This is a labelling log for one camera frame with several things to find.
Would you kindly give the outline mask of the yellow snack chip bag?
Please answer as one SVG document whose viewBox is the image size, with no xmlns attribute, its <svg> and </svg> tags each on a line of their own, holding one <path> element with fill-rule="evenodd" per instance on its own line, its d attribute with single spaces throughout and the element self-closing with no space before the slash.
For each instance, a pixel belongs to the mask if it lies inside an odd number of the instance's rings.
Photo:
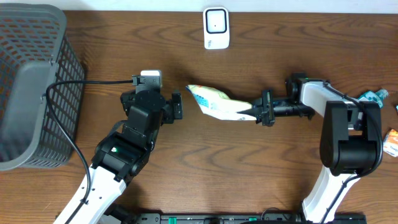
<svg viewBox="0 0 398 224">
<path fill-rule="evenodd" d="M 226 93 L 216 88 L 203 85 L 187 85 L 203 114 L 220 120 L 255 121 L 254 116 L 240 114 L 252 108 L 252 104 L 231 99 Z"/>
</svg>

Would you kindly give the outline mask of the teal mouthwash bottle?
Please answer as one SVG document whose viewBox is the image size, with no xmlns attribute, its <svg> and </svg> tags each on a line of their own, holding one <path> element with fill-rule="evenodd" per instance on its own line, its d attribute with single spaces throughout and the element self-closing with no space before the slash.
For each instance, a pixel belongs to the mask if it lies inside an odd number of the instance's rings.
<svg viewBox="0 0 398 224">
<path fill-rule="evenodd" d="M 359 101 L 372 101 L 379 105 L 380 108 L 383 108 L 383 101 L 389 96 L 389 93 L 386 89 L 381 88 L 380 90 L 373 92 L 367 91 L 363 93 L 358 100 Z"/>
</svg>

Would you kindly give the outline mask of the small orange snack packet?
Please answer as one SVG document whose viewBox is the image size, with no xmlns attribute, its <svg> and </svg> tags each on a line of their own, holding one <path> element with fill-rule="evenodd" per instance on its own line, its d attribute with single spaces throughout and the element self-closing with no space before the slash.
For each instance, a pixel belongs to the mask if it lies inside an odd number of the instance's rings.
<svg viewBox="0 0 398 224">
<path fill-rule="evenodd" d="M 383 142 L 383 151 L 392 157 L 398 156 L 398 132 L 395 129 L 388 131 Z"/>
</svg>

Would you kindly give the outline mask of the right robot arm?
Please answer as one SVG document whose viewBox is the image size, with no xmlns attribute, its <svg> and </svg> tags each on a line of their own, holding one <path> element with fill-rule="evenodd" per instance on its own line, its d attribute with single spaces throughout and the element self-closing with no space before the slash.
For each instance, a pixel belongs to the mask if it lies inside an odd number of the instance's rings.
<svg viewBox="0 0 398 224">
<path fill-rule="evenodd" d="M 377 103 L 359 101 L 334 89 L 328 80 L 309 78 L 304 72 L 286 79 L 287 95 L 274 98 L 264 90 L 242 114 L 271 127 L 281 116 L 323 117 L 320 139 L 322 169 L 298 213 L 282 223 L 332 223 L 336 209 L 360 178 L 382 162 L 381 112 Z"/>
</svg>

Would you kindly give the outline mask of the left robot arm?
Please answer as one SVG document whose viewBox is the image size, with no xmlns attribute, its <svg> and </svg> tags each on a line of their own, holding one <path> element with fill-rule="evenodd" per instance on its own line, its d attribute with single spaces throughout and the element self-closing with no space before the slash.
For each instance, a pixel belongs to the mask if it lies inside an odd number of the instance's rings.
<svg viewBox="0 0 398 224">
<path fill-rule="evenodd" d="M 182 96 L 178 90 L 166 100 L 158 85 L 137 86 L 121 94 L 126 113 L 99 142 L 80 188 L 56 218 L 56 223 L 134 223 L 136 216 L 115 200 L 147 164 L 159 129 L 182 119 Z"/>
</svg>

